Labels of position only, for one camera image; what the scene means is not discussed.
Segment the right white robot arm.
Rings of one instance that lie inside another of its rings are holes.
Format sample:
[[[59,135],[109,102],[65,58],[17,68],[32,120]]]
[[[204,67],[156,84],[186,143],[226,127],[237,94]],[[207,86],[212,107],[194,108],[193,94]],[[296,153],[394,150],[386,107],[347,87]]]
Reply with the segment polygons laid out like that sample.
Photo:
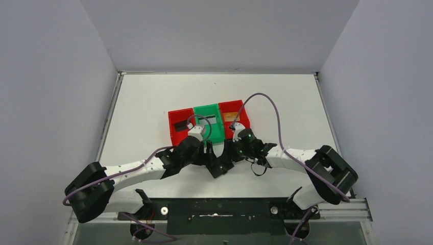
[[[356,171],[329,145],[316,150],[284,148],[277,143],[263,142],[251,129],[243,129],[234,138],[226,139],[217,160],[223,164],[250,160],[265,168],[306,174],[310,184],[297,188],[288,198],[287,211],[295,218],[319,203],[349,202],[347,193],[358,180]]]

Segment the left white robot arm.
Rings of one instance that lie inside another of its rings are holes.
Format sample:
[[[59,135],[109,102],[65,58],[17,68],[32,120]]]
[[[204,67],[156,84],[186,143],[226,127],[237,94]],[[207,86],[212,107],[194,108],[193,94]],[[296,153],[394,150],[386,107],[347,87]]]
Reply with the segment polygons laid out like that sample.
[[[213,147],[211,141],[200,141],[193,136],[178,146],[163,146],[148,158],[132,163],[103,166],[88,164],[66,187],[64,206],[70,206],[80,223],[94,220],[106,212],[114,194],[126,187],[149,180],[161,180],[177,175],[184,167],[201,163],[199,154]]]

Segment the black leather card holder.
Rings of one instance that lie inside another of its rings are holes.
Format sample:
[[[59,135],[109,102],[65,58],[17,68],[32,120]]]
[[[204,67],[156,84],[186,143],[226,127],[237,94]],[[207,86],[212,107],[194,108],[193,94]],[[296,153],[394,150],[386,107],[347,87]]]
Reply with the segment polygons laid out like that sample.
[[[213,143],[206,141],[206,150],[203,153],[203,163],[214,179],[226,174],[234,167],[237,158],[234,143],[228,139],[224,140],[223,151],[220,156],[216,156],[213,150]]]

